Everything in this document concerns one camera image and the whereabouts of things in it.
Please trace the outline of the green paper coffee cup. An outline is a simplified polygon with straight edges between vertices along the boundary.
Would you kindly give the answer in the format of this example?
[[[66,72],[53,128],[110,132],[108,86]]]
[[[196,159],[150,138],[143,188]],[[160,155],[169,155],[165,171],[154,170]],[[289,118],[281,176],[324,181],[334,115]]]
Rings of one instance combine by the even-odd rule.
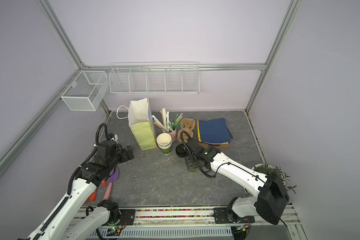
[[[198,171],[199,169],[196,167],[190,167],[190,168],[188,168],[188,171],[189,171],[189,173],[191,173],[191,174],[194,174],[194,173],[196,173],[197,171]]]

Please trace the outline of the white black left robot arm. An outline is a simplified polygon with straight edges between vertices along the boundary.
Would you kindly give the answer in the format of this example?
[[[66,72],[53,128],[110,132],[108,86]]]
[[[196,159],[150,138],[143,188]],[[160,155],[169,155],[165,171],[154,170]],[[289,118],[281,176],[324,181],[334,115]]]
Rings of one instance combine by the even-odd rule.
[[[29,234],[29,240],[85,240],[105,224],[119,225],[122,213],[118,203],[102,200],[89,209],[84,219],[69,228],[73,218],[103,181],[115,173],[117,165],[134,158],[133,148],[119,144],[108,134],[105,123],[99,125],[95,147],[70,177],[67,192],[42,223]]]

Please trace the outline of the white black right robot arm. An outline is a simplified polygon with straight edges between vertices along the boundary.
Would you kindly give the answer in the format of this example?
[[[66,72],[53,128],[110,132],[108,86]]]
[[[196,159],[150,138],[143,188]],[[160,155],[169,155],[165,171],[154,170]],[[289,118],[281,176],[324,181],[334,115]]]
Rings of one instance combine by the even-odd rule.
[[[258,215],[272,225],[279,224],[290,200],[279,175],[251,170],[215,147],[205,149],[194,139],[189,139],[183,145],[192,164],[206,177],[215,178],[217,174],[222,174],[250,194],[246,198],[233,198],[226,208],[227,220],[237,222],[247,216]]]

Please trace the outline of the brown pulp cup carrier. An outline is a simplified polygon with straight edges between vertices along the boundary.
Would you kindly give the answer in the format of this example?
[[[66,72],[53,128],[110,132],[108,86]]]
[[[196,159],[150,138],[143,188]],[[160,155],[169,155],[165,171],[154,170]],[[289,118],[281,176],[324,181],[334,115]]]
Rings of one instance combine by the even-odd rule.
[[[194,128],[196,126],[196,122],[194,119],[191,119],[191,118],[183,118],[182,119],[182,124],[180,125],[180,130],[178,131],[178,135],[177,135],[177,140],[179,143],[182,142],[181,140],[181,136],[183,136],[185,142],[188,141],[189,137],[187,135],[182,135],[181,132],[182,131],[185,131],[187,132],[190,137],[192,138],[194,136]]]

